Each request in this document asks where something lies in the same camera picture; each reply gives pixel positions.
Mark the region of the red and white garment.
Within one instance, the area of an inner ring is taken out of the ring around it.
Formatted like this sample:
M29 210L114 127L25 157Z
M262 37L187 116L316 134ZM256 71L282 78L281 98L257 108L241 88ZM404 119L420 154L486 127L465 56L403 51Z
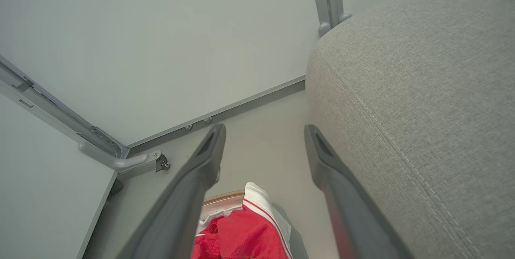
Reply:
M243 190L242 209L197 226L191 259L293 259L289 222L262 188L248 182Z

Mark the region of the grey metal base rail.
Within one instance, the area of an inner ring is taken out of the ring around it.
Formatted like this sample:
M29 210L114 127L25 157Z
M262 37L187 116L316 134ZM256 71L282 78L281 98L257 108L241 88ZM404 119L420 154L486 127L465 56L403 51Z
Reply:
M256 109L303 90L305 90L304 75L236 103L232 103L231 105L221 109L217 109L201 117L187 121L181 125L174 126L171 129L167 129L139 142L135 142L134 144L127 146L127 158L132 158L138 153L142 153L143 151L149 150L153 147L165 144L166 142L186 136L189 133L220 123L234 116L246 113L252 109Z

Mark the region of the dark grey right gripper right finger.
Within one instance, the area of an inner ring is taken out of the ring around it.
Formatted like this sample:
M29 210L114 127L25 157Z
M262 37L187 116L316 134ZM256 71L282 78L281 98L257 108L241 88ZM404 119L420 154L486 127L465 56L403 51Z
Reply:
M311 178L323 192L340 259L414 259L320 129L304 127Z

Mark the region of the grey metal foot bracket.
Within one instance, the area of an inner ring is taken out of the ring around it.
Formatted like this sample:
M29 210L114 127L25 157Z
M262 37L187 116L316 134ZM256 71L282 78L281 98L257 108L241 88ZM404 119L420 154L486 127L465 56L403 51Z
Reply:
M171 166L165 154L160 150L122 159L110 156L89 142L81 142L78 149L124 178L132 178L152 170L155 172L167 171Z

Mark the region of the white laundry basket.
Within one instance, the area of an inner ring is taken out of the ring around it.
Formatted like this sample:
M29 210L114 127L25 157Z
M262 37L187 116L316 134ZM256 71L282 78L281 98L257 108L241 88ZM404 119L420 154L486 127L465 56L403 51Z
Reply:
M244 190L237 190L206 198L200 212L198 232L208 227L213 219L228 216L234 210L242 209L244 195Z

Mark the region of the grey fabric sofa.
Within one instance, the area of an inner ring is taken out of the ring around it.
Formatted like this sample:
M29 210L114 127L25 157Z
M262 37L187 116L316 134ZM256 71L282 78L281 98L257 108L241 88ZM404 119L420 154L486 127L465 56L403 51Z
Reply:
M389 0L321 38L311 123L418 259L515 259L515 0Z

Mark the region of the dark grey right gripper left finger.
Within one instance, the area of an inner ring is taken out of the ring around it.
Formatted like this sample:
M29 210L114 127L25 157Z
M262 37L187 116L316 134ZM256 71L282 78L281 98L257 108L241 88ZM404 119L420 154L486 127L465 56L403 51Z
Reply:
M219 180L225 143L225 125L214 125L116 259L190 259L205 194Z

